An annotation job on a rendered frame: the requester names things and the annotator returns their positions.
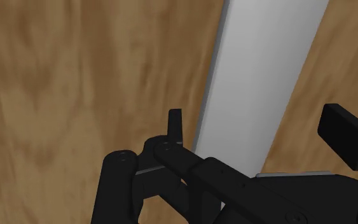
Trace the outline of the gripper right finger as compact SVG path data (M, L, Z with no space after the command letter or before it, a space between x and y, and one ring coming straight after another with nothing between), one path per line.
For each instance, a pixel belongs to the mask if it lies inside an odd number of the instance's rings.
M337 103L325 104L317 133L353 171L358 171L358 118L355 115Z

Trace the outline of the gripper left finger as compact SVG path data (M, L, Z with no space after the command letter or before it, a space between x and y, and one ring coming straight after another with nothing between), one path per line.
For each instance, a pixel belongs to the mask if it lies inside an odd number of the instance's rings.
M137 155L107 154L90 224L139 224L144 199L160 196L188 224L310 224L307 209L215 158L182 145L182 112L169 111L167 135Z

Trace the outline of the long white panel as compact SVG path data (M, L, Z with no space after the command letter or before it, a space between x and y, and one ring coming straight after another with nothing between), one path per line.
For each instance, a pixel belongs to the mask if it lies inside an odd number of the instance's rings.
M192 149L263 167L329 0L224 0Z

